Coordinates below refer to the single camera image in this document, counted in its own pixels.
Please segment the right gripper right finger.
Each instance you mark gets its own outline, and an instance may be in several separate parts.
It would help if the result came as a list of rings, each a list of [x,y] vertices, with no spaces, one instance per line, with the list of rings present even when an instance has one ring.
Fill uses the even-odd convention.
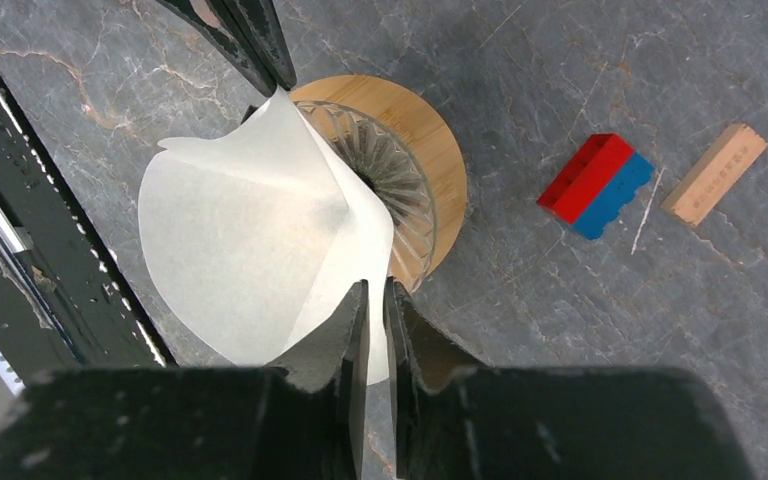
[[[674,367],[493,367],[388,279],[401,479],[750,479],[707,384]]]

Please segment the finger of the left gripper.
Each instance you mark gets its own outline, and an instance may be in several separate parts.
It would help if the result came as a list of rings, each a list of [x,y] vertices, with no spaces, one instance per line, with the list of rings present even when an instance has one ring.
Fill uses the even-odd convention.
[[[271,0],[159,0],[205,37],[261,94],[289,91],[297,75]]]

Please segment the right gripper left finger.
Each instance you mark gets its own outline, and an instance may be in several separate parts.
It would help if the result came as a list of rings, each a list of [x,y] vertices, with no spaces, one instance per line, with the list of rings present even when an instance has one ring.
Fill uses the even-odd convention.
[[[0,425],[0,479],[357,479],[369,286],[262,367],[51,371]]]

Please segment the clear glass dripper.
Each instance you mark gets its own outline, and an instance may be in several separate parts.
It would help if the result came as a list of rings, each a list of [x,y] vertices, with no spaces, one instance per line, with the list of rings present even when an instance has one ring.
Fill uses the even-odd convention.
[[[394,223],[390,274],[416,291],[432,270],[438,233],[431,184],[419,161],[393,131],[357,109],[315,100],[295,105],[387,208]]]

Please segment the wooden ring holder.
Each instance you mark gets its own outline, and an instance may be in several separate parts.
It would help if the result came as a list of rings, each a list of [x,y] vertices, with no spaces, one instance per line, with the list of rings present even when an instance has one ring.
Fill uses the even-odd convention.
[[[290,97],[294,103],[315,100],[357,109],[382,122],[407,145],[431,184],[436,205],[438,233],[430,275],[453,247],[468,199],[463,155],[441,115],[407,88],[366,75],[319,79],[292,91]]]

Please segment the white paper filter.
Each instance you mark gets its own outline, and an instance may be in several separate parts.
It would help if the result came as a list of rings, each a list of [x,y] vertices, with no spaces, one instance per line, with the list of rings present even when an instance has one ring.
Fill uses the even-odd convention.
[[[388,377],[383,293],[394,223],[277,90],[216,139],[163,139],[141,181],[140,241],[178,319],[239,366],[262,366],[369,288],[367,381]]]

